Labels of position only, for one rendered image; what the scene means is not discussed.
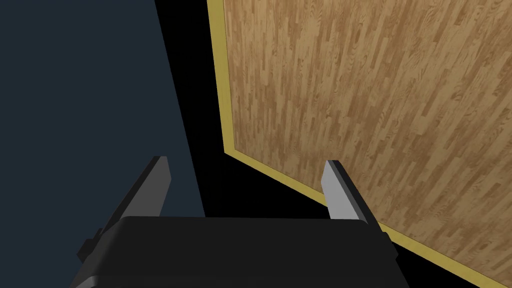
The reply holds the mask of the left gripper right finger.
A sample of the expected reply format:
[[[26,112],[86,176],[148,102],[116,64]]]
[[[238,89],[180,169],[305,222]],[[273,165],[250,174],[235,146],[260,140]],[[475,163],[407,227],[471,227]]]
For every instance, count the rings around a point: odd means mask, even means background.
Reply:
[[[330,219],[358,220],[380,230],[375,216],[338,160],[325,162],[321,188]]]

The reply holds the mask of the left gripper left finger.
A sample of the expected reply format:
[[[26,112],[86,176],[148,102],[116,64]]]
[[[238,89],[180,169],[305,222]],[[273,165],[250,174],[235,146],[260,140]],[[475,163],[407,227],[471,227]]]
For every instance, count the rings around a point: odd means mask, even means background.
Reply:
[[[115,208],[104,230],[125,217],[159,217],[171,180],[168,158],[154,156]]]

